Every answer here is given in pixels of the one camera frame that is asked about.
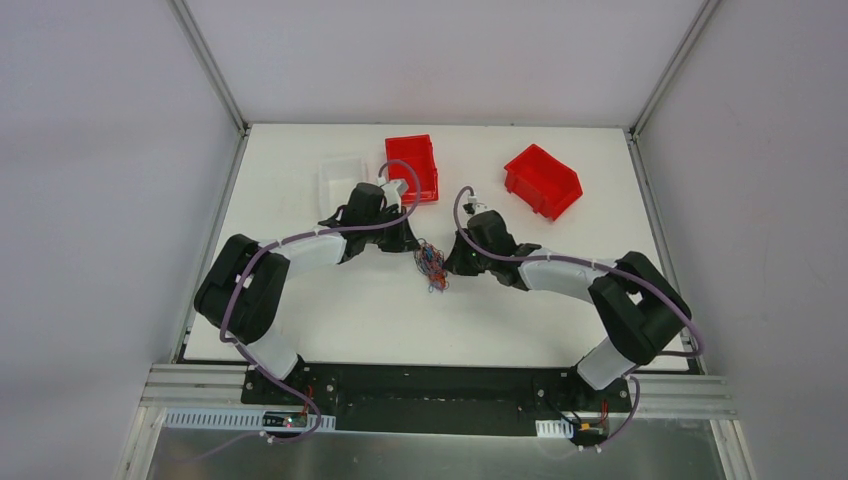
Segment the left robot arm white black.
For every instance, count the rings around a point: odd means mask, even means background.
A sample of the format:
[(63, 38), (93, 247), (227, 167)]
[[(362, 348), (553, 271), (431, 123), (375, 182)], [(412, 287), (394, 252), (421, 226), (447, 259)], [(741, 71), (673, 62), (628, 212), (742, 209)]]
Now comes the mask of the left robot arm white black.
[(369, 244), (387, 253), (415, 250), (418, 241), (401, 204), (407, 188), (403, 180), (360, 182), (347, 203), (312, 231), (267, 245), (236, 234), (215, 258), (195, 293), (194, 310), (218, 329), (224, 342), (270, 374), (266, 389), (279, 403), (293, 404), (305, 390), (305, 378), (294, 370), (300, 357), (280, 332), (278, 308), (285, 283), (343, 264)]

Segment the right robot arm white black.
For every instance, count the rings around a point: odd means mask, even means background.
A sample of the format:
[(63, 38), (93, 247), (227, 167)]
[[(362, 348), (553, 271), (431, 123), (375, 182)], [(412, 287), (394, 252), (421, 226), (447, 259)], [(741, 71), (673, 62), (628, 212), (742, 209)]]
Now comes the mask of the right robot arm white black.
[(684, 329), (691, 311), (642, 253), (607, 265), (565, 257), (535, 243), (518, 243), (496, 211), (472, 216), (456, 232), (444, 262), (458, 276), (492, 274), (510, 288), (546, 291), (592, 305), (606, 337), (573, 368), (569, 400), (583, 410), (607, 397), (614, 381), (651, 363)]

